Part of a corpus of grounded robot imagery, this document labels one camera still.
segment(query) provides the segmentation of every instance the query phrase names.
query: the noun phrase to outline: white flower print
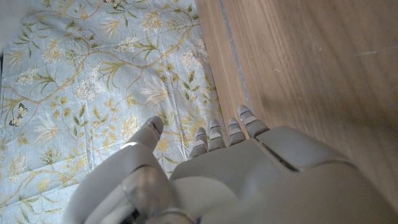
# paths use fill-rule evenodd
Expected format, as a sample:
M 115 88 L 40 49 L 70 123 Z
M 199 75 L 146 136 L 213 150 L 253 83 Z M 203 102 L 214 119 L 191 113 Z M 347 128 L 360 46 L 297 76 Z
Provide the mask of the white flower print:
M 18 175 L 21 174 L 26 167 L 26 156 L 23 153 L 19 153 L 19 155 L 13 159 L 8 166 L 7 176 L 9 183 L 15 183 L 19 180 Z
M 22 72 L 15 79 L 15 84 L 18 84 L 18 85 L 26 85 L 26 84 L 31 85 L 32 82 L 33 82 L 33 78 L 38 73 L 39 73 L 39 70 L 37 68 L 28 69 L 25 72 Z
M 199 39 L 193 47 L 187 48 L 187 52 L 182 55 L 181 62 L 188 67 L 193 62 L 199 68 L 203 68 L 205 64 L 208 64 L 209 56 L 204 41 Z
M 94 97 L 98 93 L 102 93 L 105 91 L 105 85 L 101 81 L 101 77 L 99 76 L 99 74 L 101 74 L 101 66 L 102 64 L 99 63 L 97 66 L 91 69 L 91 72 L 86 80 L 80 81 L 80 84 L 75 92 L 75 95 L 79 97 L 79 99 L 87 99 L 93 101 Z
M 126 39 L 122 40 L 114 49 L 120 52 L 134 52 L 134 43 L 137 41 L 137 37 L 126 37 Z

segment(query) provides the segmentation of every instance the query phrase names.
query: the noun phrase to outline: wood grain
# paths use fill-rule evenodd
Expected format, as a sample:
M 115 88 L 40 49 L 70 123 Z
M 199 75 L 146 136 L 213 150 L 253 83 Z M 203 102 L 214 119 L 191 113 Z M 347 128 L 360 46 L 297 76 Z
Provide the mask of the wood grain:
M 255 114 L 271 128 L 296 128 L 346 154 L 398 211 L 398 2 L 224 6 Z M 220 58 L 210 55 L 212 69 Z
M 217 60 L 212 60 L 210 65 L 217 90 L 222 90 L 217 91 L 217 94 L 224 124 L 226 130 L 228 130 L 230 118 L 237 118 L 241 124 L 236 109 L 239 105 L 246 104 L 238 69 L 234 61 L 219 2 L 198 1 L 197 9 L 209 58 L 217 58 Z

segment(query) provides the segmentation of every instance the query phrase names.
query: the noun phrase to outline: robotic hand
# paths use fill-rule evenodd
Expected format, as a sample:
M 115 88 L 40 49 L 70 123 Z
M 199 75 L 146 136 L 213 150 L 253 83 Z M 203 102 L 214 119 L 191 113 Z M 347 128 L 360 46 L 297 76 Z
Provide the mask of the robotic hand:
M 269 129 L 245 106 L 197 130 L 189 160 L 169 179 L 153 156 L 163 130 L 149 119 L 79 185 L 64 223 L 393 223 L 398 216 L 334 149 L 287 127 Z

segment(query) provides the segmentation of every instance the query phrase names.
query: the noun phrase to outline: robot finger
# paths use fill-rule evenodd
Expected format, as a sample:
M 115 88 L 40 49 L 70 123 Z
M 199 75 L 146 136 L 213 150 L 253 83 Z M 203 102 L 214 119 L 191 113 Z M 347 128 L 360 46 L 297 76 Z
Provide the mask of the robot finger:
M 223 135 L 221 133 L 221 128 L 216 119 L 210 121 L 210 141 L 209 141 L 209 152 L 225 148 L 225 143 Z
M 252 113 L 249 108 L 244 105 L 238 107 L 238 115 L 248 131 L 249 137 L 254 138 L 258 134 L 268 131 L 269 128 Z
M 158 116 L 149 118 L 144 125 L 121 148 L 143 144 L 154 150 L 163 131 L 163 121 Z
M 195 143 L 193 143 L 193 148 L 189 154 L 188 159 L 195 158 L 207 152 L 207 138 L 206 131 L 204 128 L 198 128 L 195 134 Z
M 228 121 L 229 129 L 229 146 L 233 146 L 239 142 L 246 140 L 242 132 L 241 126 L 235 118 L 231 118 Z

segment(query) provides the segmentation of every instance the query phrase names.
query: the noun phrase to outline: light blue floral cloth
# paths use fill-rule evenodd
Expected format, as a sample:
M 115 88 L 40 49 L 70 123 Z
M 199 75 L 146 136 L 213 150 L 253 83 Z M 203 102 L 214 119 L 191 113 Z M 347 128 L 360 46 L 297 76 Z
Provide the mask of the light blue floral cloth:
M 193 0 L 41 0 L 4 49 L 0 221 L 59 223 L 77 184 L 146 119 L 167 174 L 222 121 Z

